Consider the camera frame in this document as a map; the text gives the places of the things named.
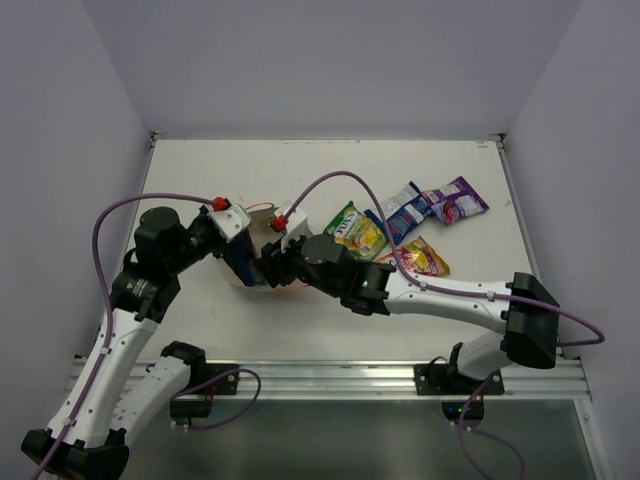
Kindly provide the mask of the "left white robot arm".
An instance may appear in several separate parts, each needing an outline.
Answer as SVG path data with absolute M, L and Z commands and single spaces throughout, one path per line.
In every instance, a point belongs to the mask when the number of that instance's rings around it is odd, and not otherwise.
M 189 226 L 169 207 L 141 215 L 121 272 L 103 287 L 106 314 L 78 380 L 48 425 L 22 442 L 36 476 L 119 478 L 135 436 L 157 411 L 182 391 L 204 389 L 204 351 L 174 341 L 137 386 L 123 391 L 180 291 L 179 275 L 209 255 L 221 257 L 249 223 L 234 206 L 203 205 Z

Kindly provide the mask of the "white paper bag orange handles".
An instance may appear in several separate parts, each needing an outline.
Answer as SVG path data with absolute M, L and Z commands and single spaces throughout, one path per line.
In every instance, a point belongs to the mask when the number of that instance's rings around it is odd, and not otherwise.
M 280 238 L 280 234 L 270 226 L 276 209 L 271 202 L 254 203 L 245 208 L 251 218 L 246 235 L 235 240 L 229 254 L 216 260 L 221 277 L 231 287 L 262 293 L 293 292 L 306 288 L 299 280 L 285 286 L 271 287 L 256 267 L 256 261 L 262 256 L 262 248 Z

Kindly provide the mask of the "orange fruit candy packet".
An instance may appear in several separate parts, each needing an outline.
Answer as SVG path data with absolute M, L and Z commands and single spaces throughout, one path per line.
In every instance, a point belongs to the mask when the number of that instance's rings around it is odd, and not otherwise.
M 398 246 L 396 251 L 408 272 L 433 277 L 450 275 L 449 265 L 422 236 Z

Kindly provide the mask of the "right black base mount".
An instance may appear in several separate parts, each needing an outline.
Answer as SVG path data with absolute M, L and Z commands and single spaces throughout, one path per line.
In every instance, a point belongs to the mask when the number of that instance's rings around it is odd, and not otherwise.
M 418 396 L 461 396 L 460 401 L 442 401 L 441 409 L 447 420 L 458 423 L 465 402 L 481 386 L 482 380 L 462 376 L 439 356 L 428 363 L 413 366 L 413 380 Z M 495 372 L 489 384 L 472 400 L 464 413 L 464 420 L 471 426 L 478 425 L 485 414 L 485 397 L 500 396 L 505 393 L 502 374 Z

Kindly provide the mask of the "blue white chips bag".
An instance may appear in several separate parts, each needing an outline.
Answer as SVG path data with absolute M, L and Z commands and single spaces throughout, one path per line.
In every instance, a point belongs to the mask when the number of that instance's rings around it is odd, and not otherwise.
M 387 235 L 384 222 L 376 212 L 367 209 L 364 215 L 368 217 L 395 246 L 400 246 L 403 240 L 424 220 L 434 215 L 432 208 L 422 196 L 419 187 L 413 181 L 409 181 L 402 190 L 384 200 L 381 207 L 389 226 L 390 236 Z

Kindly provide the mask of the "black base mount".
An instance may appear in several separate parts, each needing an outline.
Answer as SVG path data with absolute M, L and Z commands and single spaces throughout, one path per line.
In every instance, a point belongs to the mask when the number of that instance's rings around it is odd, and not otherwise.
M 442 401 L 441 409 L 447 420 L 458 423 L 465 402 L 481 386 L 482 380 L 462 376 L 439 356 L 428 363 L 413 366 L 413 380 L 418 396 L 461 396 L 460 401 Z M 478 425 L 485 414 L 485 397 L 500 396 L 505 393 L 502 374 L 495 372 L 489 384 L 472 400 L 464 413 L 464 420 L 471 426 Z
M 216 396 L 236 394 L 238 385 L 236 369 L 238 368 L 238 364 L 206 363 L 189 381 L 185 390 L 193 389 L 214 377 L 220 376 L 220 379 L 198 391 L 172 399 L 169 404 L 171 419 L 177 423 L 192 424 L 195 420 L 208 418 L 213 411 Z

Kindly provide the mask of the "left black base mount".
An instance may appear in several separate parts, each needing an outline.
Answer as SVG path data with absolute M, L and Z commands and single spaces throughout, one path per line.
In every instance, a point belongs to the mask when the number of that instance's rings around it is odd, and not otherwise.
M 238 364 L 206 363 L 189 381 L 185 390 L 193 389 L 214 377 L 220 376 L 220 379 L 198 391 L 172 399 L 169 404 L 171 419 L 177 423 L 192 424 L 195 420 L 208 418 L 213 411 L 216 396 L 236 394 L 238 385 L 236 369 L 238 368 Z

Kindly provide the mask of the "pink snack packet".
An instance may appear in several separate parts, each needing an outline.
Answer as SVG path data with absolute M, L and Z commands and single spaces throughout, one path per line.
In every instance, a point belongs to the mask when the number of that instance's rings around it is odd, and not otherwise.
M 447 226 L 490 210 L 463 176 L 440 188 L 422 191 L 421 195 L 438 220 Z

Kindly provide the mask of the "purple blue snack bar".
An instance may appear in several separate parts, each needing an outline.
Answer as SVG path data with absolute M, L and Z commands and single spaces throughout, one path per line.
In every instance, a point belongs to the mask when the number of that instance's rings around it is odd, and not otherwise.
M 248 230 L 241 232 L 230 242 L 232 270 L 246 287 L 257 283 L 253 262 L 256 258 L 254 245 Z

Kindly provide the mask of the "aluminium front rail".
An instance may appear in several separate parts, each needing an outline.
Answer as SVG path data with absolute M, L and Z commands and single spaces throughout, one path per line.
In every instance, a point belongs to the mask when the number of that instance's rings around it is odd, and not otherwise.
M 262 400 L 463 400 L 461 395 L 420 395 L 411 361 L 210 360 L 213 368 L 238 365 L 262 380 Z M 511 365 L 501 370 L 497 400 L 586 400 L 590 388 L 582 364 L 560 359 L 552 370 Z

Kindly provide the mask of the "yellow green candy packet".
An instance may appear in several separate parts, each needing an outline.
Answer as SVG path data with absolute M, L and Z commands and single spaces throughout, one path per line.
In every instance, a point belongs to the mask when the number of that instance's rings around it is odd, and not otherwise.
M 355 257 L 367 261 L 375 260 L 387 245 L 382 230 L 358 210 L 353 201 L 334 216 L 323 233 L 345 246 Z

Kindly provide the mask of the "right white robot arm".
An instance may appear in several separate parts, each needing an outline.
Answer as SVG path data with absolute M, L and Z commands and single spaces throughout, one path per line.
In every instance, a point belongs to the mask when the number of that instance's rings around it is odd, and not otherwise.
M 511 364 L 539 370 L 556 365 L 558 305 L 530 274 L 473 283 L 405 273 L 358 259 L 326 235 L 268 243 L 255 265 L 272 287 L 299 281 L 355 314 L 428 315 L 484 328 L 485 334 L 452 348 L 441 376 L 457 392 Z

